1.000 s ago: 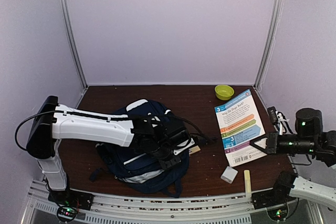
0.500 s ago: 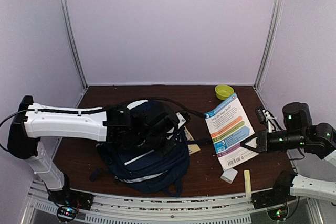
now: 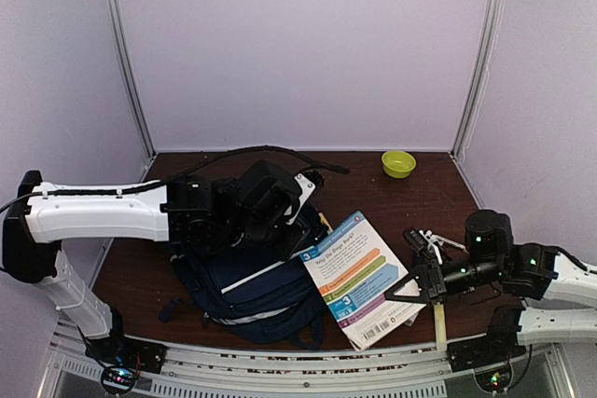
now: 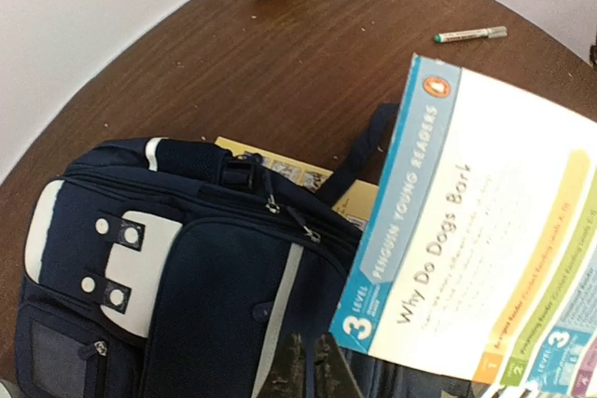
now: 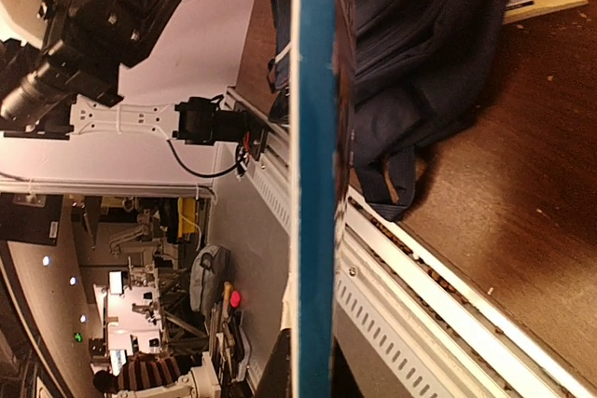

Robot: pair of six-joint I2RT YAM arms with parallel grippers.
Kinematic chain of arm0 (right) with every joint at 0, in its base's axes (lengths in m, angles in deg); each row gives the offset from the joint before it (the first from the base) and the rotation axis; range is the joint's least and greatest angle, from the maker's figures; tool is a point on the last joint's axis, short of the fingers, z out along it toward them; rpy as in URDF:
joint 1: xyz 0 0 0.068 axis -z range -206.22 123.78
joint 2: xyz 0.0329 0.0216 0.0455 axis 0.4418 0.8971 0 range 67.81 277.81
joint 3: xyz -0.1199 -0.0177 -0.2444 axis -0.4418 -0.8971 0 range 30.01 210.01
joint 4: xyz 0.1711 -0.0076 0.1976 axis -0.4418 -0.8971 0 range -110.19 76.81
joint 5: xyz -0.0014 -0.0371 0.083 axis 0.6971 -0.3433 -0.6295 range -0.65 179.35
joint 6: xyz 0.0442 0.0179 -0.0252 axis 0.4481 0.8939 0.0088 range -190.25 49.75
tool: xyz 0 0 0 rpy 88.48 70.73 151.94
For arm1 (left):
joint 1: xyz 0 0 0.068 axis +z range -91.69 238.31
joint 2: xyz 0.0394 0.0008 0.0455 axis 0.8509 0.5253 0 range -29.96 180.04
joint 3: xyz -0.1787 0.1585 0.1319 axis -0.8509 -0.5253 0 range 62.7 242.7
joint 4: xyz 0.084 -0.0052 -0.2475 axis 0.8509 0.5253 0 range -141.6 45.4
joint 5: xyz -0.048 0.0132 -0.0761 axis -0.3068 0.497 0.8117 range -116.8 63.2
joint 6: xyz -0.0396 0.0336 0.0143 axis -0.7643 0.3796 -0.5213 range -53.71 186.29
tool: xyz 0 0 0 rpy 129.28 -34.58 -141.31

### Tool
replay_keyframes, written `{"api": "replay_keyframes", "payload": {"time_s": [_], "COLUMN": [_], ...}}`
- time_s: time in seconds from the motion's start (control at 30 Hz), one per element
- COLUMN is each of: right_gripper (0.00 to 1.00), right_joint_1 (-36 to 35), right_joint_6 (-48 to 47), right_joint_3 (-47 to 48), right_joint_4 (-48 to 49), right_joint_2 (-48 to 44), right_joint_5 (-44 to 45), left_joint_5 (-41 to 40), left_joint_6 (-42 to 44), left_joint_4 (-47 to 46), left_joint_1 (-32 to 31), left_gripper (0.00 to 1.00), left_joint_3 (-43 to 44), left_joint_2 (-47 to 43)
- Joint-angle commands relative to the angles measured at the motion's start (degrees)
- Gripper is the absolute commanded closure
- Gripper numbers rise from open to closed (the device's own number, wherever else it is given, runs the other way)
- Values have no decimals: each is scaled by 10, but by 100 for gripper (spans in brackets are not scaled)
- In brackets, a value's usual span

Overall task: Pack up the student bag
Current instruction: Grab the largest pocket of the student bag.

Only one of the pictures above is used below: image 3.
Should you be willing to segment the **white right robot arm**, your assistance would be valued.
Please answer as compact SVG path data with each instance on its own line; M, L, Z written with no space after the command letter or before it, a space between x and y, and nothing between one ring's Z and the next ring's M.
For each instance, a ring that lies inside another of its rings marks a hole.
M506 295L578 305L552 311L523 304L496 307L485 335L448 345L453 370L504 362L536 344L595 341L596 268L559 246L515 243L507 214L481 209L466 218L467 259L450 260L438 248L437 235L426 237L410 227L403 237L418 260L385 291L388 301L442 304L450 295L497 282Z

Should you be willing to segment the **blue striped reader book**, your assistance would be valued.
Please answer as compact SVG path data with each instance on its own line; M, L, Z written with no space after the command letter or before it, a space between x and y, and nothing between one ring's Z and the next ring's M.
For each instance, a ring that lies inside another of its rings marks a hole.
M423 304L390 301L385 293L409 272L361 212L299 255L330 313L353 348L370 348Z

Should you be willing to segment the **yellow pink spine paperback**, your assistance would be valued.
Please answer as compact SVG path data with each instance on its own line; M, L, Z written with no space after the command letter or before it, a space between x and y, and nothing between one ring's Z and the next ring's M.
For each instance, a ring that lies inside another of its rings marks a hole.
M331 233L333 230L331 229L331 226L329 224L329 222L327 221L325 215L322 212L318 213L321 224L326 228L326 233L329 234Z

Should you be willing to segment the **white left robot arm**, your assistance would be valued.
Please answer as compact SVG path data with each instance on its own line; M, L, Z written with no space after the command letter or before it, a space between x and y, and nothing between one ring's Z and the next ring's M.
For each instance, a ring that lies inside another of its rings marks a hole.
M160 344L125 335L120 312L71 266L70 239L137 239L163 245L192 307L251 342L323 338L326 304L299 255L328 233L311 196L328 164L290 172L259 160L236 178L209 180L190 168L139 185L69 187L27 172L3 209L2 266L42 290L78 327L87 353L109 366L159 371Z

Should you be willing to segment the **navy blue student backpack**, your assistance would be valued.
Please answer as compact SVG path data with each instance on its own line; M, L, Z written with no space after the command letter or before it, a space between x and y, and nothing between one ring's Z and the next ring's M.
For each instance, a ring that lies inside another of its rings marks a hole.
M177 308L195 308L204 323L254 344L287 340L303 350L321 348L328 308L298 255L281 261L273 249L256 247L200 259L188 244L166 248L192 301L171 301L160 311L162 323Z

